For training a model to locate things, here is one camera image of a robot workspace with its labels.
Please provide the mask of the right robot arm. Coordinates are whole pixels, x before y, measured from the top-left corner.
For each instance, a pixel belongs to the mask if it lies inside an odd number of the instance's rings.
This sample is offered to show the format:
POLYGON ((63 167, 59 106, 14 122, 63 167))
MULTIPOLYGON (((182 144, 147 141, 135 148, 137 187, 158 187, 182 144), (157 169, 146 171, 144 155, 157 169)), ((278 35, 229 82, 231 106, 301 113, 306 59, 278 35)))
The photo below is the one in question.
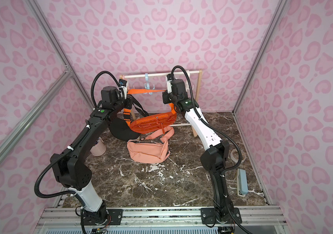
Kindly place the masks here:
POLYGON ((241 224, 242 219, 239 209, 234 207, 225 178, 225 173, 236 169, 241 160, 232 167, 226 166, 230 154, 230 144, 228 140, 221 139, 209 126, 197 102, 193 97, 188 97, 183 80, 167 81, 167 90, 163 92, 163 103, 174 105, 174 109, 183 115, 195 129, 205 149, 200 157, 200 162, 210 176, 213 188, 214 212, 213 217, 207 217, 204 222, 207 225, 229 221, 241 224))

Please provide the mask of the black fanny pack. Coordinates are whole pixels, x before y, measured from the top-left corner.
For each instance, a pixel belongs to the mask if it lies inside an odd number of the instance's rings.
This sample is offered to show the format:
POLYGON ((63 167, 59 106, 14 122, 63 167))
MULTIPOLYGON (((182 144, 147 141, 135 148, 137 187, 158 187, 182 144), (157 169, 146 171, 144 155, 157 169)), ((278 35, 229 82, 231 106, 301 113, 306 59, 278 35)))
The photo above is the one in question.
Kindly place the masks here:
MULTIPOLYGON (((148 117, 149 113, 144 110, 142 105, 139 103, 139 101, 133 97, 133 105, 135 109, 138 111, 138 113, 143 116, 143 117, 148 117)), ((128 109, 123 109, 123 118, 120 119, 116 117, 111 124, 109 125, 109 130, 111 134, 122 141, 129 141, 131 139, 137 139, 141 134, 134 132, 130 128, 130 110, 128 109)))

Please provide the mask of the pink fanny pack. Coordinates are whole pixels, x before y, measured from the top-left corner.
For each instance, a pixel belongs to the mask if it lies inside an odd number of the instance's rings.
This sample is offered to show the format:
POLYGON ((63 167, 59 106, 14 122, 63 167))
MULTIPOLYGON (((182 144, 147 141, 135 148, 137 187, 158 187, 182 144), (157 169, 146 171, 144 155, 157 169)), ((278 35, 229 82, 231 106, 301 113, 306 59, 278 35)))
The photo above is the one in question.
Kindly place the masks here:
POLYGON ((136 140, 127 142, 127 149, 133 161, 146 164, 164 162, 169 156, 168 140, 174 135, 174 128, 167 126, 145 137, 145 140, 154 140, 158 137, 161 143, 142 143, 136 140))

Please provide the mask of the orange fanny pack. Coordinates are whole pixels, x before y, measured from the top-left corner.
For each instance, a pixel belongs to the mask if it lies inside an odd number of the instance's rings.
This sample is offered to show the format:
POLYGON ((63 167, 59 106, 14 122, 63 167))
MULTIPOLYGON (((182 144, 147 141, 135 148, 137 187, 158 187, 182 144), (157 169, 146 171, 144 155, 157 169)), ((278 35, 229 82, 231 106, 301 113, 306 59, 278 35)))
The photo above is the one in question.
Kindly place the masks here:
POLYGON ((139 101, 133 97, 133 94, 143 94, 147 92, 146 89, 130 89, 127 91, 126 97, 130 98, 130 104, 127 104, 124 108, 124 120, 128 127, 136 133, 147 134, 157 130, 162 130, 164 133, 164 128, 172 125, 176 121, 177 112, 175 107, 172 103, 169 103, 169 106, 171 107, 170 112, 150 115, 139 101), (141 116, 143 116, 143 118, 134 121, 130 120, 132 105, 135 106, 135 109, 141 114, 141 116))

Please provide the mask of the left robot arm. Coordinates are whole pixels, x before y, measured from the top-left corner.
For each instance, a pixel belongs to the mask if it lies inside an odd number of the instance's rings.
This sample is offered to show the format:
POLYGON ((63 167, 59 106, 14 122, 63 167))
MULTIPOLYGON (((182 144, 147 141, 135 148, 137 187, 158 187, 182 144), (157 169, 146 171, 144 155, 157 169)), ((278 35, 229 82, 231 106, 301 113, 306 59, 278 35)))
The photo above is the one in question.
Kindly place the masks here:
POLYGON ((50 159, 56 180, 81 203, 81 224, 110 223, 106 204, 92 185, 92 171, 85 165, 85 160, 87 152, 106 129, 122 141, 138 138, 139 134, 131 131, 128 124, 117 117, 120 111, 131 104, 131 99, 126 97, 126 91, 127 88, 123 86, 103 88, 102 100, 86 120, 82 132, 62 154, 54 154, 50 159))

